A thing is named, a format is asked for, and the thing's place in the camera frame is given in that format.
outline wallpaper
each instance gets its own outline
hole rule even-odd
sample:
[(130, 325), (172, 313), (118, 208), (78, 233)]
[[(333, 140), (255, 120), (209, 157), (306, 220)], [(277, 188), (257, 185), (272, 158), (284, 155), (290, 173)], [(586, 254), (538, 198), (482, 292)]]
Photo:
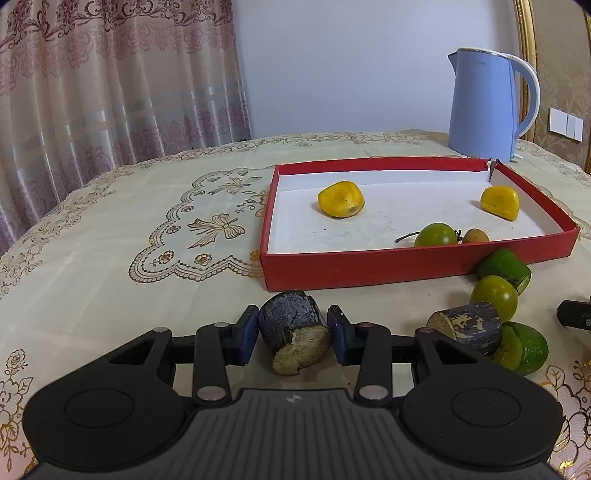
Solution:
[[(581, 7), (565, 0), (531, 0), (542, 91), (535, 143), (589, 171), (591, 53)], [(548, 131), (550, 108), (584, 120), (583, 141)]]

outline table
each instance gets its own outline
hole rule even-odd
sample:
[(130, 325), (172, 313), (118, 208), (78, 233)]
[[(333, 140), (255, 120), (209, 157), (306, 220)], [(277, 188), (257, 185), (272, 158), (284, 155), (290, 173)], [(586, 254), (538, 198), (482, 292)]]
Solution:
[[(445, 134), (338, 132), (286, 135), (194, 150), (102, 174), (73, 192), (0, 261), (0, 480), (19, 478), (35, 460), (22, 411), (42, 386), (155, 326), (190, 335), (235, 322), (266, 291), (258, 242), (272, 166), (374, 156), (459, 156)], [(591, 354), (586, 333), (556, 320), (562, 300), (591, 293), (591, 177), (541, 147), (520, 141), (511, 166), (581, 226), (568, 259), (532, 265), (514, 320), (550, 343), (531, 379), (563, 405), (564, 429), (550, 458), (565, 478), (591, 478)], [(432, 312), (468, 303), (474, 279), (311, 292), (324, 312), (338, 304), (353, 322), (372, 321), (412, 335)], [(356, 368), (327, 354), (295, 377), (279, 377), (257, 343), (251, 363), (231, 367), (241, 387), (350, 387)], [(393, 367), (395, 394), (412, 387), (408, 365)], [(190, 370), (175, 388), (190, 394)]]

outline fruit stem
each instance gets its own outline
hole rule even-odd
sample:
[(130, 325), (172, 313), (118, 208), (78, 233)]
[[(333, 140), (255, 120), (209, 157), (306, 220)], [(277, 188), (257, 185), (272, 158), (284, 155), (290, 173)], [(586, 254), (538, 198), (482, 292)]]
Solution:
[(394, 241), (394, 243), (395, 243), (395, 244), (397, 244), (397, 243), (398, 243), (400, 240), (404, 240), (405, 238), (408, 238), (409, 236), (418, 235), (418, 234), (420, 234), (420, 233), (421, 233), (421, 232), (407, 233), (406, 235), (404, 235), (404, 236), (402, 236), (402, 237), (400, 237), (400, 238), (397, 238), (397, 239)]

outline light switch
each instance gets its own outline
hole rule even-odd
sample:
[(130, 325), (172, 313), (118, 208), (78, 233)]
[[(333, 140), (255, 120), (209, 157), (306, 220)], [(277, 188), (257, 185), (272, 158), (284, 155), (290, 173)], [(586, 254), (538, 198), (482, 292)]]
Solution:
[(579, 117), (575, 117), (576, 123), (574, 128), (574, 139), (576, 141), (582, 142), (583, 141), (583, 119)]
[(566, 121), (566, 136), (569, 138), (574, 138), (574, 131), (576, 129), (577, 117), (574, 115), (569, 115)]
[(548, 129), (551, 132), (566, 135), (566, 124), (568, 122), (568, 114), (566, 112), (562, 112), (557, 110), (556, 108), (550, 109), (550, 124)]

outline kettle handle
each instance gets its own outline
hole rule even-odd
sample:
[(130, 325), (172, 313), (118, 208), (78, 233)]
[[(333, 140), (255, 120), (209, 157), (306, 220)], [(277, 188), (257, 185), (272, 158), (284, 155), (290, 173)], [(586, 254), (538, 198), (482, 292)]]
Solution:
[(530, 107), (524, 120), (519, 124), (515, 131), (515, 138), (523, 136), (535, 123), (540, 111), (540, 82), (534, 68), (525, 60), (515, 56), (508, 56), (514, 70), (521, 74), (530, 88)]

